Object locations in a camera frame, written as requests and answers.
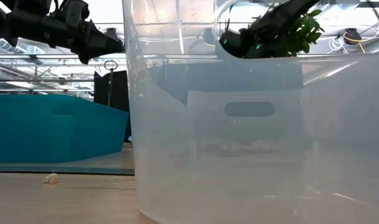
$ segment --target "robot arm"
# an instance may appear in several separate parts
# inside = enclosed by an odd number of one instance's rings
[[[106,54],[124,52],[121,40],[100,32],[92,21],[88,4],[64,0],[49,14],[52,0],[0,0],[11,12],[0,10],[0,38],[16,46],[18,37],[70,49],[82,63]]]
[[[267,12],[248,29],[240,33],[227,30],[220,39],[221,46],[238,58],[268,58],[276,49],[275,39],[285,35],[295,21],[319,0],[290,0]]]

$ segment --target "teal container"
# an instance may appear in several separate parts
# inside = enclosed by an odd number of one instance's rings
[[[0,162],[68,162],[123,148],[128,113],[65,95],[0,95]]]

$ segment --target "wooden surface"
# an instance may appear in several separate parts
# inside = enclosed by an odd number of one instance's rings
[[[0,223],[157,224],[138,210],[134,177],[0,174]]]

